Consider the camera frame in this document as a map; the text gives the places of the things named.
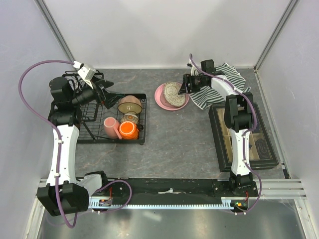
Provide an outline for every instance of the black wire dish rack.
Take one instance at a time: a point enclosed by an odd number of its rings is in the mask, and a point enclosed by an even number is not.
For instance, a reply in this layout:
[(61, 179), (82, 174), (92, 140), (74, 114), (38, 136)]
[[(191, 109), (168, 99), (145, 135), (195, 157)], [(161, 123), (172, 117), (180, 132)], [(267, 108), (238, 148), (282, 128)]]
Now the black wire dish rack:
[[(104, 74), (99, 71), (97, 71), (95, 75), (100, 76), (102, 79), (104, 78)], [(80, 81), (76, 71), (66, 71), (62, 76), (66, 78), (71, 77), (72, 80), (75, 79), (76, 91), (80, 91), (84, 85), (84, 83)], [(118, 110), (118, 102), (110, 109), (107, 109), (105, 106), (97, 104), (96, 101), (92, 101), (80, 107), (82, 111), (82, 121), (77, 143), (139, 143), (143, 145), (146, 136), (146, 94), (125, 94), (125, 96), (135, 96), (142, 104), (142, 111), (137, 114), (139, 124), (143, 126), (143, 129), (139, 132), (138, 139), (108, 138), (104, 131), (104, 120), (108, 117), (113, 117), (120, 122), (124, 114)]]

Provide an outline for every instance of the wall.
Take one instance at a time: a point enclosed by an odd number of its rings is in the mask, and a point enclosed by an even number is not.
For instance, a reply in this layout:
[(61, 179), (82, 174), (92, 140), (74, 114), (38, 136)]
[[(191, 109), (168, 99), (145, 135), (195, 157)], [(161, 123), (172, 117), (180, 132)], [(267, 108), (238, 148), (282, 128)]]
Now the wall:
[[(2, 0), (0, 22), (0, 238), (20, 239), (39, 180), (48, 175), (53, 141), (51, 127), (20, 100), (18, 81), (30, 65), (66, 57), (33, 0)], [(22, 90), (44, 116), (52, 100), (48, 82), (68, 69), (51, 64), (27, 75)]]
[(259, 73), (287, 156), (319, 223), (319, 1), (297, 5)]
[(289, 0), (45, 0), (75, 59), (96, 68), (253, 66)]

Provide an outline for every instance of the mug handle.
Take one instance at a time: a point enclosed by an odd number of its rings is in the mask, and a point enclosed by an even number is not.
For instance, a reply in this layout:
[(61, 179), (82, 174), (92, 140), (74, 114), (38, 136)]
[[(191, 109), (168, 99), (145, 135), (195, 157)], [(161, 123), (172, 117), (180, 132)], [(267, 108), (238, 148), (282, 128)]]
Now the mug handle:
[(121, 136), (121, 134), (120, 134), (120, 132), (119, 132), (119, 130), (118, 130), (116, 127), (113, 127), (113, 129), (114, 129), (116, 135), (118, 136), (118, 138), (119, 138), (119, 139), (123, 139), (122, 136)]
[(141, 125), (140, 123), (137, 123), (136, 127), (138, 128), (138, 131), (142, 131), (144, 129), (144, 126)]

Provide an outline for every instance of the green and white striped towel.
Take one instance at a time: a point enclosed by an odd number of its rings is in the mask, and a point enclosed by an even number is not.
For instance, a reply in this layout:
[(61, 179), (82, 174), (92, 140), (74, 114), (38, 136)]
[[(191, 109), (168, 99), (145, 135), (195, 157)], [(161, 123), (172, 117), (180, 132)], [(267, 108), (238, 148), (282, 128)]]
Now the green and white striped towel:
[[(224, 63), (222, 66), (216, 66), (216, 71), (222, 71), (227, 79), (239, 90), (242, 90), (243, 92), (250, 91), (250, 87), (244, 89), (246, 80), (237, 72), (235, 67)], [(222, 96), (209, 86), (205, 86), (201, 88), (199, 92), (189, 95), (195, 105), (200, 107), (202, 110), (206, 109), (211, 104), (225, 102)]]

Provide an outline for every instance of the box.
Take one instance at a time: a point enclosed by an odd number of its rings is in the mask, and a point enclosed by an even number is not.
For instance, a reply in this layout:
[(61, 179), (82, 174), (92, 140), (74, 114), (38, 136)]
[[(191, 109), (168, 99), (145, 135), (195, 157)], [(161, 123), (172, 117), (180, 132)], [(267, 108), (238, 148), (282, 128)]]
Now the box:
[[(249, 135), (249, 162), (252, 169), (271, 169), (279, 163), (256, 103), (254, 103), (254, 108), (257, 115), (257, 127)], [(232, 139), (224, 122), (224, 113), (225, 104), (212, 105), (209, 109), (219, 170), (220, 172), (229, 172), (233, 159)]]

